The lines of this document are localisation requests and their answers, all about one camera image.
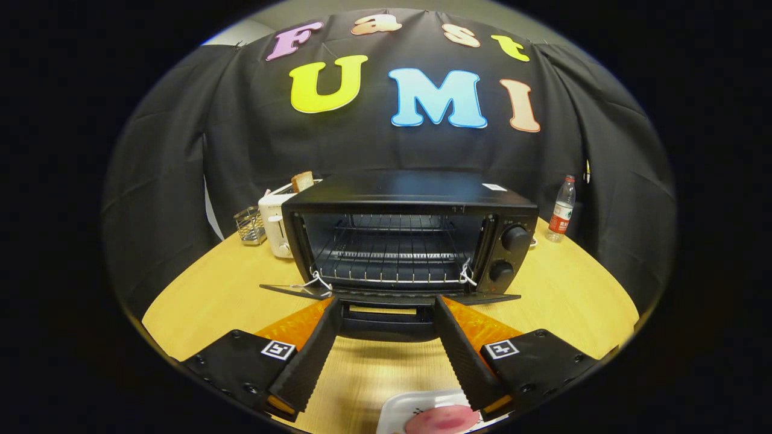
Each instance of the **pink object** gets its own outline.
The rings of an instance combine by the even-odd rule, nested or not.
[[[467,405],[447,405],[418,413],[405,424],[407,434],[459,434],[472,428],[480,418]]]
[[[276,35],[276,46],[273,47],[273,53],[270,53],[266,60],[274,60],[277,57],[296,52],[295,42],[304,43],[311,37],[311,30],[319,30],[322,25],[321,21],[312,22]]]

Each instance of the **red bottle label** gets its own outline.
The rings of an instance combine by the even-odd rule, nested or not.
[[[568,228],[568,221],[571,220],[572,208],[555,204],[555,210],[552,211],[552,219],[550,219],[550,231],[555,233],[566,233]]]

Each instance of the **wire basket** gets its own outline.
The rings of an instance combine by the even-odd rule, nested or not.
[[[236,229],[245,246],[259,246],[266,241],[266,228],[262,226],[262,216],[256,206],[239,212],[233,216]]]

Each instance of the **oven handle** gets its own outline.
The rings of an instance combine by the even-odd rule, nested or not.
[[[432,307],[416,307],[415,314],[383,314],[357,312],[350,309],[354,304],[341,302],[343,320],[339,336],[387,342],[426,342],[438,337]]]

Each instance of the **felt letter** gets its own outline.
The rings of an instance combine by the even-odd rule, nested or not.
[[[276,35],[276,46],[273,47],[273,53],[270,53],[266,60],[274,60],[277,57],[286,56],[297,51],[295,42],[302,44],[311,37],[311,30],[322,28],[322,22],[312,22],[292,30],[287,30]]]
[[[510,38],[509,36],[491,35],[490,37],[499,41],[499,45],[501,45],[501,49],[504,50],[506,54],[514,57],[515,59],[522,60],[524,62],[530,61],[530,57],[518,51],[520,49],[523,49],[523,46],[521,46],[517,42],[514,42],[512,38]]]
[[[510,93],[512,101],[512,119],[510,125],[512,128],[529,133],[536,133],[541,130],[541,126],[536,119],[533,119],[533,108],[530,105],[530,86],[515,80],[499,80],[507,92]]]
[[[474,48],[480,46],[480,41],[474,37],[475,34],[472,33],[469,29],[454,24],[443,24],[442,30],[445,30],[446,38],[457,44]]]
[[[397,17],[388,14],[370,15],[354,22],[356,26],[351,30],[353,35],[367,35],[375,32],[391,32],[402,28],[397,22]]]
[[[469,71],[451,71],[442,85],[435,87],[431,80],[416,68],[399,68],[388,74],[397,82],[397,114],[391,123],[397,127],[416,127],[423,123],[424,117],[418,114],[417,104],[432,120],[439,124],[453,102],[453,113],[448,122],[455,127],[485,128],[488,120],[480,113],[477,100],[476,84],[480,77]]]
[[[340,66],[340,89],[330,95],[317,93],[319,71],[324,62],[309,63],[298,66],[289,72],[293,78],[289,101],[292,107],[303,113],[319,113],[335,110],[350,103],[359,94],[361,83],[361,65],[367,61],[367,56],[345,56],[335,61]]]

